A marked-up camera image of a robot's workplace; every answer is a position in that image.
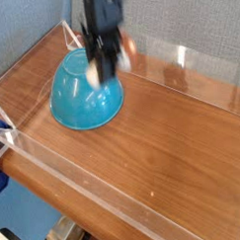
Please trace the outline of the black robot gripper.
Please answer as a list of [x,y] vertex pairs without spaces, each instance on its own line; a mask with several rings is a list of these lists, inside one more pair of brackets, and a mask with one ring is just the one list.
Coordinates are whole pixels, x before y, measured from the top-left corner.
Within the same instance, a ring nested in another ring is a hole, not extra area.
[[89,58],[100,48],[101,82],[116,75],[123,20],[122,0],[83,0],[86,24],[81,24],[85,50]]

